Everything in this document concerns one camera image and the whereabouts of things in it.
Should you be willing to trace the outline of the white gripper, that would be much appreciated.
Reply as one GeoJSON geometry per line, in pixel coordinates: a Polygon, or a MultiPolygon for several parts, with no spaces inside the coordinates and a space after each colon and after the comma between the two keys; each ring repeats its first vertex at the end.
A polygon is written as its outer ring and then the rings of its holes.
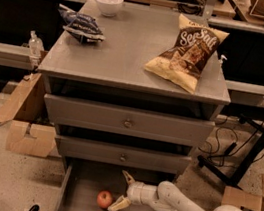
{"type": "Polygon", "coordinates": [[[120,211],[132,204],[150,206],[158,199],[157,187],[143,182],[135,182],[134,177],[126,170],[122,171],[127,185],[127,197],[121,195],[114,203],[108,206],[107,211],[120,211]]]}

